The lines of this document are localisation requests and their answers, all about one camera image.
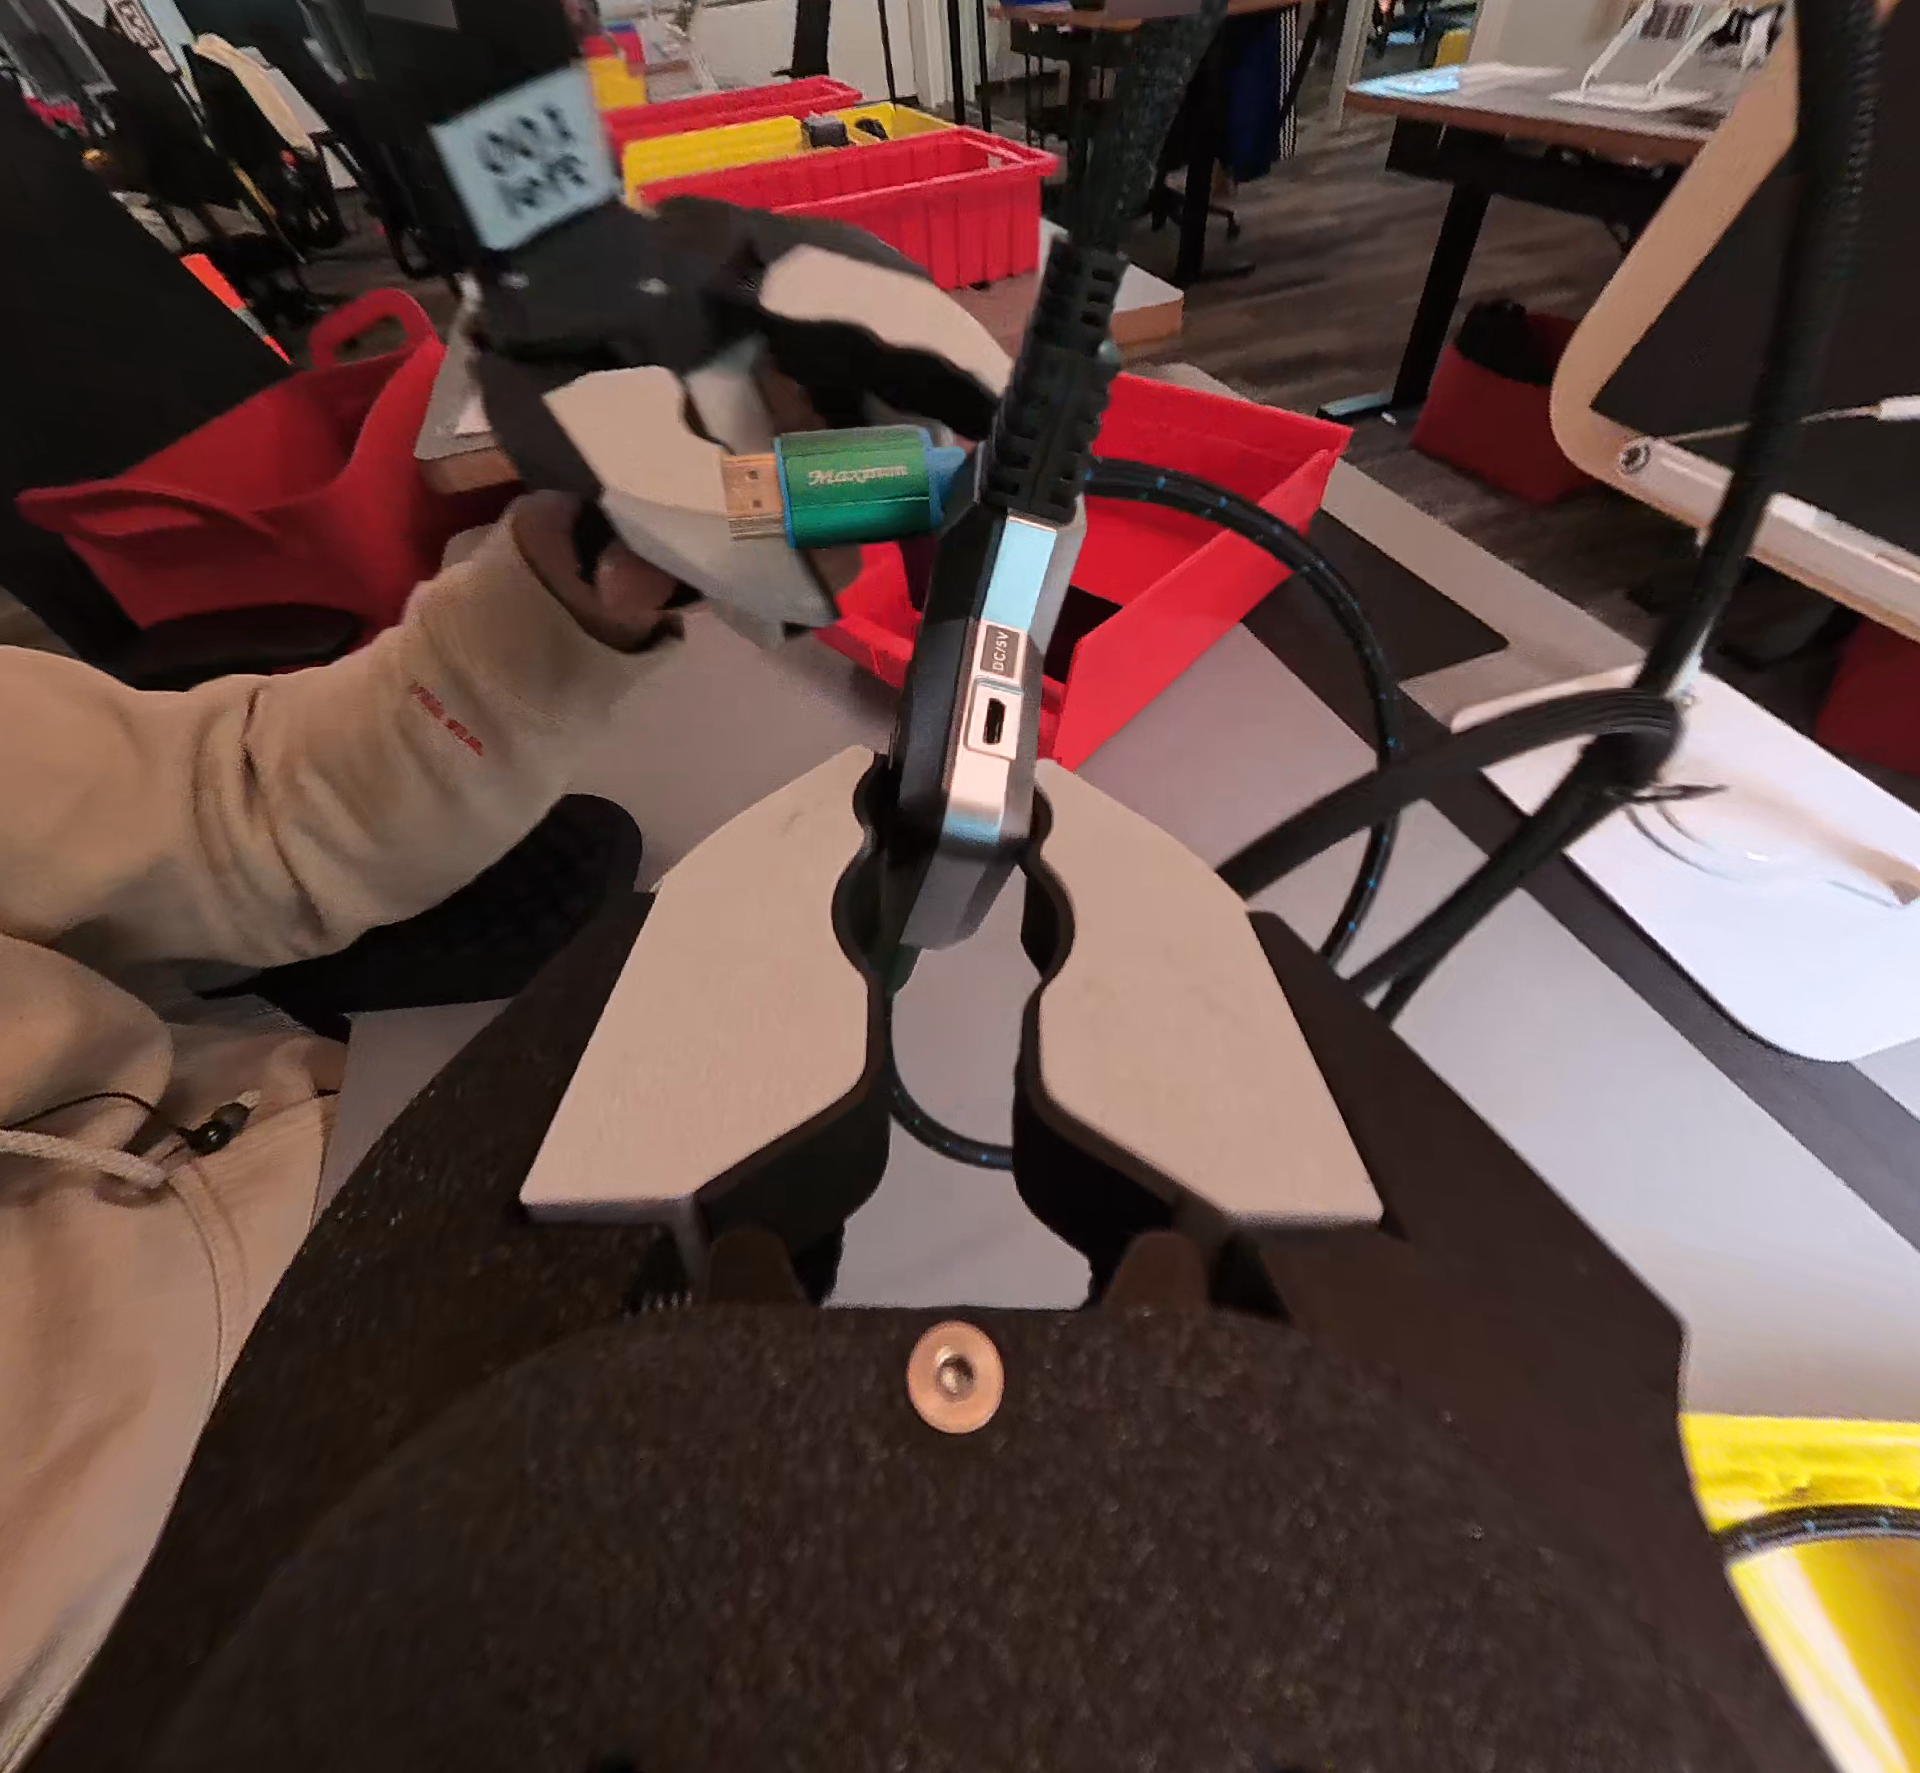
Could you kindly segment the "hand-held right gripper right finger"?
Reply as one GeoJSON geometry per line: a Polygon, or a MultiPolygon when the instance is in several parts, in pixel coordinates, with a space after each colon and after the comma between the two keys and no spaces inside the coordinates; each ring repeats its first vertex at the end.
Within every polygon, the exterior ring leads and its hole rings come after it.
{"type": "Polygon", "coordinates": [[[1385,1206],[1242,898],[1189,844],[1045,760],[1020,1103],[1170,1215],[1372,1228],[1385,1206]]]}

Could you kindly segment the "red fabric floor bin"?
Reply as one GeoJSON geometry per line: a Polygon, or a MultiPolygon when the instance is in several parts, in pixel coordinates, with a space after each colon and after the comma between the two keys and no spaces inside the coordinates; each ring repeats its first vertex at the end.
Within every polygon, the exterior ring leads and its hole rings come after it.
{"type": "Polygon", "coordinates": [[[1574,330],[1576,321],[1518,300],[1468,308],[1432,373],[1413,448],[1533,507],[1589,486],[1550,421],[1552,380],[1574,330]]]}

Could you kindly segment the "person's beige hoodie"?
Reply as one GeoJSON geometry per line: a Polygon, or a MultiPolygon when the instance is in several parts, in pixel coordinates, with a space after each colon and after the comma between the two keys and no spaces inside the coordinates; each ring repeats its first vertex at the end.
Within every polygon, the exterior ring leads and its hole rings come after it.
{"type": "Polygon", "coordinates": [[[3,973],[3,1759],[108,1640],[319,1208],[346,1051],[254,1000],[158,1016],[3,973]]]}

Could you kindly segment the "yellow plastic bin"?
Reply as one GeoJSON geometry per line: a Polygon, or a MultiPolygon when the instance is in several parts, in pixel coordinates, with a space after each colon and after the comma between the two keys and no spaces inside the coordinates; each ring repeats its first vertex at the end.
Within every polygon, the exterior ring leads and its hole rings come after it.
{"type": "Polygon", "coordinates": [[[1918,1767],[1918,1425],[1686,1414],[1692,1496],[1828,1759],[1918,1767]]]}

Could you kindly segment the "wooden desk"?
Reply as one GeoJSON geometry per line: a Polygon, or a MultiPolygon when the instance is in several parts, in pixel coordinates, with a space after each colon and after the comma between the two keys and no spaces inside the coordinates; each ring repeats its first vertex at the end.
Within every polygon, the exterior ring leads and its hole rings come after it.
{"type": "Polygon", "coordinates": [[[1421,412],[1495,201],[1639,234],[1719,125],[1698,104],[1646,114],[1567,100],[1570,68],[1474,87],[1461,74],[1453,66],[1376,77],[1341,96],[1341,119],[1392,122],[1386,170],[1444,187],[1449,204],[1392,385],[1325,402],[1321,416],[1358,425],[1421,412]]]}

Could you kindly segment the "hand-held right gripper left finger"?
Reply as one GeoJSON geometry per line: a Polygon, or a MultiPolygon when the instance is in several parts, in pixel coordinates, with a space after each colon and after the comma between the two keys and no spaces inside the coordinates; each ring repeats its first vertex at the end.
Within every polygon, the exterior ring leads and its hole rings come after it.
{"type": "Polygon", "coordinates": [[[660,878],[521,1185],[529,1217],[718,1226],[780,1138],[854,1105],[874,1002],[835,900],[874,760],[835,752],[660,878]]]}

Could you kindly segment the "red plastic bin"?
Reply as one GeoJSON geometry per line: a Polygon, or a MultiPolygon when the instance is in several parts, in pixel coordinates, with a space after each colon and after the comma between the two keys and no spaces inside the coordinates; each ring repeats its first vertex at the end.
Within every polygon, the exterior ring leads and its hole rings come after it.
{"type": "Polygon", "coordinates": [[[660,206],[699,196],[798,222],[850,224],[899,251],[946,290],[1034,272],[1042,260],[1045,185],[1059,159],[1018,140],[946,128],[782,156],[733,170],[634,182],[660,206]]]}
{"type": "MultiPolygon", "coordinates": [[[[1350,436],[1334,421],[1124,374],[1097,454],[1189,470],[1306,531],[1350,436]]],[[[1042,683],[1038,754],[1069,768],[1135,721],[1286,578],[1267,552],[1196,517],[1116,498],[1089,498],[1086,517],[1042,683]]]]}

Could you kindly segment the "red flexible tub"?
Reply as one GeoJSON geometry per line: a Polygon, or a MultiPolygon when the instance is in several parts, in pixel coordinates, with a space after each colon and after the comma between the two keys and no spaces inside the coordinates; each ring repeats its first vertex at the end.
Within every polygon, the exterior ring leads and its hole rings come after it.
{"type": "Polygon", "coordinates": [[[378,289],[311,333],[311,367],[108,478],[26,491],[141,629],[232,609],[397,625],[452,539],[494,523],[519,484],[447,493],[416,445],[447,346],[411,294],[378,289]]]}

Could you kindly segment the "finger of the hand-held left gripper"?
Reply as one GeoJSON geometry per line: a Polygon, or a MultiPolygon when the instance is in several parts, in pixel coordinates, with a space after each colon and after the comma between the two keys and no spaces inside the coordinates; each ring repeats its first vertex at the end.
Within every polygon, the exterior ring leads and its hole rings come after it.
{"type": "Polygon", "coordinates": [[[684,377],[707,439],[918,425],[986,439],[1012,358],[925,272],[796,247],[715,300],[718,350],[684,377]]]}
{"type": "Polygon", "coordinates": [[[724,469],[766,456],[777,416],[802,397],[764,355],[722,355],[683,378],[671,368],[596,368],[542,395],[589,469],[618,540],[693,586],[756,644],[838,621],[843,552],[733,531],[724,469]]]}

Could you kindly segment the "person's left hand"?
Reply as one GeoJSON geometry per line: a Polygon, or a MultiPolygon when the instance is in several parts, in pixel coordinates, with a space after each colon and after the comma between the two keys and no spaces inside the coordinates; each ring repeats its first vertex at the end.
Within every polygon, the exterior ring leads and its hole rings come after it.
{"type": "Polygon", "coordinates": [[[627,546],[600,503],[537,491],[504,517],[534,578],[590,638],[628,657],[684,640],[697,592],[627,546]]]}

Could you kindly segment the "white laptop stand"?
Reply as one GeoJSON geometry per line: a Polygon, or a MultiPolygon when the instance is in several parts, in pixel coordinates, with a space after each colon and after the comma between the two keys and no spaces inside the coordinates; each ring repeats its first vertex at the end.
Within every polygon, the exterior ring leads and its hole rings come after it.
{"type": "Polygon", "coordinates": [[[1789,9],[1789,0],[1640,0],[1550,100],[1629,114],[1729,111],[1766,65],[1789,9]]]}

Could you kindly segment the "black board on white stand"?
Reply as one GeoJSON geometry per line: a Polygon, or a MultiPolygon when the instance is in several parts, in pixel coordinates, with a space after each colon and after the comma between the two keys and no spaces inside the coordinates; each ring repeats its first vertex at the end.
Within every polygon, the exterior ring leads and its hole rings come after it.
{"type": "MultiPolygon", "coordinates": [[[[1748,419],[1773,321],[1798,160],[1789,34],[1681,179],[1578,327],[1550,395],[1576,464],[1703,546],[1748,419]]],[[[1916,0],[1881,0],[1881,88],[1865,218],[1814,412],[1916,393],[1916,0]]],[[[1916,640],[1916,422],[1805,427],[1750,560],[1916,640]]],[[[1682,690],[1682,737],[1637,800],[1573,862],[1731,1021],[1789,1054],[1854,1063],[1916,1040],[1916,808],[1789,730],[1710,652],[1682,690]]],[[[1621,666],[1464,711],[1611,690],[1621,666]]],[[[1491,766],[1524,814],[1573,771],[1578,740],[1491,766]]]]}

